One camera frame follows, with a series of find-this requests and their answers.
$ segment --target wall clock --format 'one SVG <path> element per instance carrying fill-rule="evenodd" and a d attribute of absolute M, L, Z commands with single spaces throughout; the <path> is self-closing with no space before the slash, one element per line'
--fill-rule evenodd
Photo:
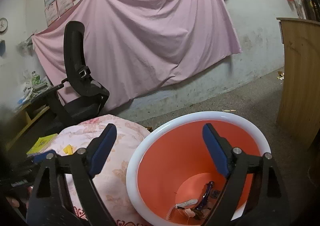
<path fill-rule="evenodd" d="M 8 21 L 5 18 L 0 18 L 0 33 L 3 33 L 8 27 Z"/>

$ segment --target wooden cabinet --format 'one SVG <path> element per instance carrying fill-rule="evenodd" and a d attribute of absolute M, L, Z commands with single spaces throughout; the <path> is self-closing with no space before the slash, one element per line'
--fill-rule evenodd
<path fill-rule="evenodd" d="M 277 19 L 285 71 L 277 123 L 309 147 L 320 129 L 320 22 Z"/>

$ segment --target orange bucket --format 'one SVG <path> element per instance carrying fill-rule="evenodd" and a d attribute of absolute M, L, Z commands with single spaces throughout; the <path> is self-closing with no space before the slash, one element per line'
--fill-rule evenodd
<path fill-rule="evenodd" d="M 232 147 L 240 147 L 247 154 L 262 156 L 270 152 L 261 131 L 231 113 L 197 112 L 162 125 L 136 149 L 126 178 L 133 206 L 152 225 L 199 225 L 194 218 L 170 211 L 175 204 L 198 199 L 209 181 L 214 181 L 215 190 L 222 191 L 226 180 L 217 172 L 202 138 L 206 123 L 211 123 Z M 252 175 L 247 175 L 233 219 L 243 212 L 251 181 Z"/>

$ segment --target pink sheet hanging on wall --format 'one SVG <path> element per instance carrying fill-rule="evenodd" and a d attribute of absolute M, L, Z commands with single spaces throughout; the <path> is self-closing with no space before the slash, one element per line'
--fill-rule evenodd
<path fill-rule="evenodd" d="M 107 109 L 241 52 L 223 0 L 81 0 L 32 37 L 54 85 L 66 78 L 63 34 L 71 20 L 85 26 L 86 64 L 110 91 Z M 65 102 L 78 97 L 67 83 L 59 93 Z"/>

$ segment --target paper scrap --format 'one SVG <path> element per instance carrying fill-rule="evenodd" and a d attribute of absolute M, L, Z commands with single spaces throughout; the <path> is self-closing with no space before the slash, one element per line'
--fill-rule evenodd
<path fill-rule="evenodd" d="M 170 220 L 170 219 L 171 219 L 172 214 L 173 214 L 174 211 L 175 211 L 174 209 L 175 209 L 175 206 L 172 206 L 172 207 L 169 209 L 167 215 L 165 216 L 165 219 L 166 219 L 166 220 Z"/>
<path fill-rule="evenodd" d="M 277 76 L 277 79 L 282 81 L 284 79 L 284 72 L 283 71 L 278 71 L 278 75 L 279 76 Z"/>
<path fill-rule="evenodd" d="M 220 193 L 221 193 L 221 191 L 219 191 L 219 190 L 213 190 L 212 193 L 210 194 L 210 196 L 211 196 L 213 199 L 218 199 Z"/>
<path fill-rule="evenodd" d="M 183 210 L 183 213 L 188 217 L 188 218 L 193 218 L 196 216 L 196 213 L 194 211 L 191 211 L 191 209 L 185 209 Z"/>
<path fill-rule="evenodd" d="M 63 152 L 64 152 L 65 154 L 72 155 L 72 154 L 73 154 L 72 146 L 71 146 L 71 145 L 67 145 L 67 146 L 63 149 Z"/>
<path fill-rule="evenodd" d="M 176 204 L 175 206 L 176 206 L 176 208 L 178 206 L 184 208 L 186 206 L 196 204 L 197 202 L 198 202 L 198 199 L 191 199 L 191 200 L 185 201 L 183 203 Z"/>

